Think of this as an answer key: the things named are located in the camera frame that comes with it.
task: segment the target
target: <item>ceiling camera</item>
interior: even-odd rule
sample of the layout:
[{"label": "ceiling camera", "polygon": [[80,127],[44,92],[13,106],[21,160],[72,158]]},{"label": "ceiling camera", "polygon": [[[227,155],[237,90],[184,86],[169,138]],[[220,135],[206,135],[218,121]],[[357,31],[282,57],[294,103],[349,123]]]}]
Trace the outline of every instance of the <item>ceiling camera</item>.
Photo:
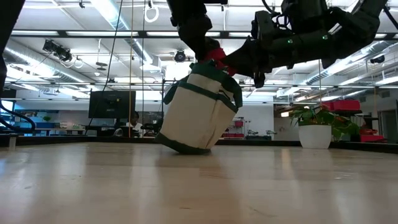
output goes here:
[{"label": "ceiling camera", "polygon": [[174,60],[176,62],[184,62],[187,56],[185,55],[183,50],[178,50],[174,56]]}]

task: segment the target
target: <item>computer monitor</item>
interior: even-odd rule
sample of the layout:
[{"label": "computer monitor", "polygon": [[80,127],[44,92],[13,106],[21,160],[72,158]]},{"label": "computer monitor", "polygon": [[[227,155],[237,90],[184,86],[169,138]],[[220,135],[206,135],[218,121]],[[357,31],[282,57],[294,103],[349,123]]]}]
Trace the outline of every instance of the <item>computer monitor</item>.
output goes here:
[{"label": "computer monitor", "polygon": [[129,117],[130,112],[136,110],[136,92],[129,91],[94,91],[90,96],[89,118],[116,118]]}]

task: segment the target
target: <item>green bag trim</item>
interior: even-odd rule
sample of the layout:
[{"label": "green bag trim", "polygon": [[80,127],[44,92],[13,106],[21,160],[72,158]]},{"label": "green bag trim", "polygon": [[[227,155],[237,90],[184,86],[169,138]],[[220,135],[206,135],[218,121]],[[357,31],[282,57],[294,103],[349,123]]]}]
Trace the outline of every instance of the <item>green bag trim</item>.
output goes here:
[{"label": "green bag trim", "polygon": [[174,94],[177,91],[178,88],[178,84],[180,84],[180,82],[186,82],[188,81],[189,75],[187,75],[185,78],[181,79],[180,81],[174,83],[169,91],[167,92],[167,94],[164,96],[163,98],[163,103],[166,105],[169,105],[171,103],[171,101],[173,100]]},{"label": "green bag trim", "polygon": [[231,111],[234,111],[235,113],[238,112],[238,108],[224,95],[213,93],[212,91],[206,90],[204,88],[201,88],[199,86],[195,86],[194,84],[191,83],[186,83],[186,82],[180,82],[178,87],[194,91],[195,93],[207,96],[213,100],[220,100],[222,101],[225,106],[227,106]]},{"label": "green bag trim", "polygon": [[205,63],[196,63],[194,66],[191,66],[191,68],[191,73],[198,74],[221,83],[221,86],[226,91],[230,91],[234,94],[236,107],[241,108],[243,106],[242,88],[236,83],[234,78],[222,70],[217,69],[214,66],[214,61],[211,60]]},{"label": "green bag trim", "polygon": [[168,137],[164,136],[162,133],[159,133],[156,135],[155,142],[160,143],[169,148],[172,148],[181,154],[203,155],[203,154],[208,154],[209,152],[211,152],[210,149],[201,149],[201,148],[197,148],[197,147],[191,147],[186,144],[182,144],[178,141],[171,140]]}]

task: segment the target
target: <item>red component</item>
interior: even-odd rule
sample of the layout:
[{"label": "red component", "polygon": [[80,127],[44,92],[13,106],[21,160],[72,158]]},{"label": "red component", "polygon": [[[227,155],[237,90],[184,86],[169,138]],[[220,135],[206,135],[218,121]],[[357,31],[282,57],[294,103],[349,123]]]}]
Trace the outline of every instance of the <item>red component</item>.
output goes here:
[{"label": "red component", "polygon": [[234,137],[235,137],[235,134],[224,133],[223,136],[224,136],[224,138],[234,138]]},{"label": "red component", "polygon": [[333,111],[359,111],[361,103],[358,100],[339,100],[333,102]]},{"label": "red component", "polygon": [[359,130],[359,133],[362,135],[373,135],[373,134],[377,134],[377,130],[361,129],[361,130]]},{"label": "red component", "polygon": [[[208,52],[203,61],[208,61],[208,60],[214,59],[217,63],[216,68],[223,69],[227,66],[225,64],[223,64],[222,62],[220,62],[220,60],[225,57],[226,57],[226,54],[224,52],[224,49],[217,48],[217,49],[214,49],[214,50]],[[232,77],[236,74],[236,70],[228,67],[228,74]]]},{"label": "red component", "polygon": [[243,121],[235,121],[235,127],[237,128],[243,127]]},{"label": "red component", "polygon": [[361,135],[361,142],[382,141],[384,136]]}]

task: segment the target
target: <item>wooden table surface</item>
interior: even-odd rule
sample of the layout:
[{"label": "wooden table surface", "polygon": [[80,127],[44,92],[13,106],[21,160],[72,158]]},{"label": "wooden table surface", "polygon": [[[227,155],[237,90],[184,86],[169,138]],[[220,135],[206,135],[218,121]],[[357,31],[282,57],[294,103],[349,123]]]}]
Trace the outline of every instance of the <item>wooden table surface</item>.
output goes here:
[{"label": "wooden table surface", "polygon": [[398,156],[79,143],[0,152],[1,224],[398,223]]}]

